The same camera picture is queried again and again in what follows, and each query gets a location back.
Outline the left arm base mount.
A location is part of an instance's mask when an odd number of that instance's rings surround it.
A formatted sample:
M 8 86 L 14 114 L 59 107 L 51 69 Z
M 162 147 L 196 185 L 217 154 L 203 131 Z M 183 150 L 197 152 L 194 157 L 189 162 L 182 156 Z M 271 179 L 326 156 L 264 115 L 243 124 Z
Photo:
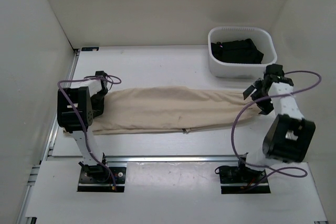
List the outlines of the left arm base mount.
M 107 171 L 101 165 L 89 166 L 79 162 L 81 171 L 78 180 L 78 192 L 91 193 L 123 193 L 127 168 L 110 166 Z

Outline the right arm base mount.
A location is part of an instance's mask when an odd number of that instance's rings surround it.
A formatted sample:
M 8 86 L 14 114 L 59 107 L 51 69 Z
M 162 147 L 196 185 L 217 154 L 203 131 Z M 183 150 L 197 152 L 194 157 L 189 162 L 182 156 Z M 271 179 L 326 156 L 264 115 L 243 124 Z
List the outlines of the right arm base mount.
M 219 176 L 223 195 L 271 193 L 265 171 L 252 170 L 244 165 L 219 166 L 215 174 Z

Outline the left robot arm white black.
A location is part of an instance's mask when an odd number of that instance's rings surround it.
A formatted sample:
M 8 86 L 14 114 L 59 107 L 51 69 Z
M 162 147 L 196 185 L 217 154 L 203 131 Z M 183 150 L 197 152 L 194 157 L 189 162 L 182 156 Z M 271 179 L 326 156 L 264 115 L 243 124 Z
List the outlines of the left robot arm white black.
M 92 131 L 95 118 L 104 112 L 109 76 L 97 71 L 80 80 L 57 83 L 57 122 L 75 140 L 81 155 L 81 171 L 89 178 L 104 183 L 111 179 L 110 169 Z

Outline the beige trousers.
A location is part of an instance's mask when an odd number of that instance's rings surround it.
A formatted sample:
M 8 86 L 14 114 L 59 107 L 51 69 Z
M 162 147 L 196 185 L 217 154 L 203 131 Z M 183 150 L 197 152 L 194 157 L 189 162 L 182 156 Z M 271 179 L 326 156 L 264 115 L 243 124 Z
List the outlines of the beige trousers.
M 94 135 L 193 132 L 231 126 L 251 99 L 229 90 L 181 86 L 110 92 L 93 120 Z

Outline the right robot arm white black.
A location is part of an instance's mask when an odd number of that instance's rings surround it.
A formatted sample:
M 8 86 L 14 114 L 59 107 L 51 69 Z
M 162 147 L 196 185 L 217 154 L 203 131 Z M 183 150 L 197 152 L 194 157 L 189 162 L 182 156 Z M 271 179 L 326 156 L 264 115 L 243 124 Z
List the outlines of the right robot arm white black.
M 243 98 L 251 98 L 249 106 L 257 105 L 261 115 L 274 112 L 276 117 L 264 137 L 262 147 L 239 158 L 236 177 L 247 182 L 256 172 L 274 164 L 302 162 L 316 125 L 300 112 L 293 81 L 285 76 L 283 67 L 278 64 L 268 65 L 263 78 L 248 87 L 243 92 Z

